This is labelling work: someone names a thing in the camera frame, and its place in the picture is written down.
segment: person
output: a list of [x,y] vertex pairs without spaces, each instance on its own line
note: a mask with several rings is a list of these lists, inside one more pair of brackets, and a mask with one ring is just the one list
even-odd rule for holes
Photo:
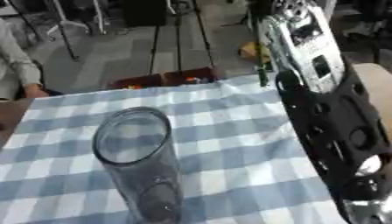
[[42,89],[41,75],[0,18],[0,101],[15,100],[21,89],[27,98],[48,96]]

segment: table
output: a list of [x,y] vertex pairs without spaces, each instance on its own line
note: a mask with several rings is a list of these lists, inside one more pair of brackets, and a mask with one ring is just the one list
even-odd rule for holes
[[370,93],[370,101],[378,109],[387,135],[392,140],[392,74],[373,63],[359,64],[353,68]]
[[0,157],[3,223],[125,223],[91,138],[113,113],[155,107],[173,127],[183,222],[345,224],[272,87],[257,75],[212,84],[38,99]]
[[0,101],[0,149],[8,141],[31,103],[32,100]]

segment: glass rim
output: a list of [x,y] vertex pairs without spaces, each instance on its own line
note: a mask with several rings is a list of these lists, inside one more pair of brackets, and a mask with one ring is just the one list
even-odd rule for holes
[[[100,142],[102,135],[109,129],[111,124],[114,124],[118,121],[118,119],[124,117],[125,119],[131,119],[132,116],[137,114],[152,114],[153,116],[157,117],[164,125],[164,130],[166,131],[164,135],[164,139],[159,144],[159,146],[149,153],[147,156],[139,158],[135,161],[131,162],[114,162],[105,158],[100,151]],[[167,144],[169,138],[172,136],[172,126],[170,125],[170,121],[167,116],[160,110],[156,108],[149,108],[149,107],[136,107],[136,108],[127,108],[125,110],[119,111],[114,113],[110,117],[106,118],[103,123],[98,127],[98,130],[95,132],[93,137],[93,153],[95,156],[104,164],[106,165],[113,165],[113,166],[130,166],[142,163],[144,160],[147,160],[161,151]]]

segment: tripod leg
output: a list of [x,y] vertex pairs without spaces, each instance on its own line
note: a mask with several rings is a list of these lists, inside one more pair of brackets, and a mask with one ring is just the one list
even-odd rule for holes
[[31,29],[31,31],[34,33],[35,37],[37,38],[37,41],[40,42],[42,39],[39,36],[39,34],[37,33],[37,30],[34,28],[34,26],[32,26],[32,24],[27,20],[27,18],[25,17],[25,14],[22,13],[22,11],[13,3],[12,0],[8,1],[10,3],[10,6],[12,6],[12,8],[15,9],[15,11],[17,12],[17,14],[24,20],[24,22],[26,23],[26,25]]
[[208,42],[208,39],[207,39],[206,29],[204,27],[203,20],[201,19],[199,5],[196,2],[196,0],[192,0],[192,4],[193,4],[194,11],[196,13],[196,17],[198,19],[199,27],[200,27],[200,30],[201,30],[201,35],[203,37],[203,41],[204,41],[204,44],[206,46],[206,51],[208,53],[208,58],[210,60],[211,67],[214,68],[215,64],[214,64],[214,60],[213,60],[213,55],[211,54],[211,45],[210,45],[210,43]]
[[182,75],[182,62],[181,62],[181,14],[179,13],[179,1],[175,3],[176,11],[176,41],[177,41],[177,64],[178,64],[178,76]]
[[157,54],[157,44],[158,44],[159,29],[160,29],[160,26],[157,25],[155,27],[154,43],[153,43],[153,46],[152,46],[152,49],[151,49],[151,60],[150,60],[149,74],[152,74],[152,72],[154,70],[155,56]]
[[64,27],[63,24],[61,22],[58,22],[58,26],[59,26],[59,31],[61,33],[61,36],[64,39],[64,43],[66,44],[66,49],[68,50],[69,56],[71,57],[72,60],[78,60],[78,56],[75,56],[74,51],[71,48],[71,44],[68,41],[68,37],[66,35],[66,32],[64,31]]

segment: person's arm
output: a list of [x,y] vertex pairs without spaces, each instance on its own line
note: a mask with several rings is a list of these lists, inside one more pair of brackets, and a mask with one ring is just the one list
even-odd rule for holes
[[1,58],[10,66],[12,72],[18,76],[24,87],[26,97],[44,97],[47,94],[41,90],[42,83],[39,81],[41,73],[32,63],[29,56],[20,48],[11,29],[0,18],[0,53]]

